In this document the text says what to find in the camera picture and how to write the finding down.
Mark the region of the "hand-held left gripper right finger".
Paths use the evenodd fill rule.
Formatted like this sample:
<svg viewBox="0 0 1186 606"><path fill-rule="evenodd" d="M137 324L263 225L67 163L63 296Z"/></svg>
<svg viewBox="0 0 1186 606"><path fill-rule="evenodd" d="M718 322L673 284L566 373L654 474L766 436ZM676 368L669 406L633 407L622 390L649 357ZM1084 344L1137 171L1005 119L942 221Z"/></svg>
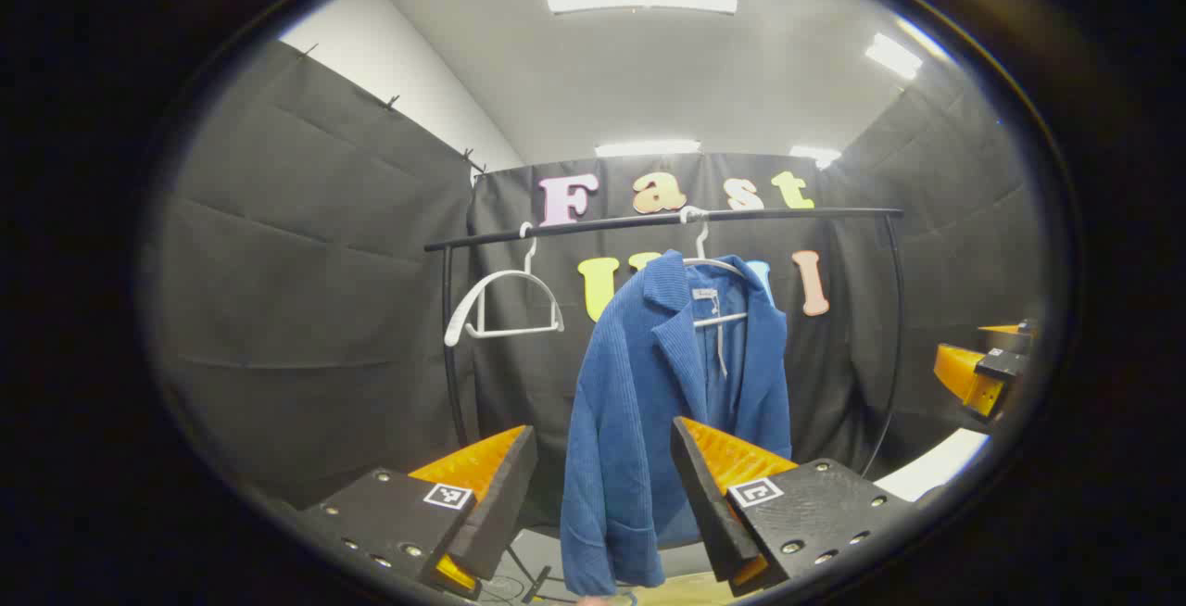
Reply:
<svg viewBox="0 0 1186 606"><path fill-rule="evenodd" d="M714 578L737 598L829 581L916 513L842 463L798 465L691 419L672 420L671 458Z"/></svg>

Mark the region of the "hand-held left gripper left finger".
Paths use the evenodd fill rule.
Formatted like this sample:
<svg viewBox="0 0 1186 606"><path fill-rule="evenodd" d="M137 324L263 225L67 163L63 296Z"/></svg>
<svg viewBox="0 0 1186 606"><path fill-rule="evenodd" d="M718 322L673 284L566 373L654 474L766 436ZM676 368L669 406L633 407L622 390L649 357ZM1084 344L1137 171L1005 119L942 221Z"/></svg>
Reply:
<svg viewBox="0 0 1186 606"><path fill-rule="evenodd" d="M301 519L370 573L472 600L522 529L536 466L535 429L519 425L412 473L374 468Z"/></svg>

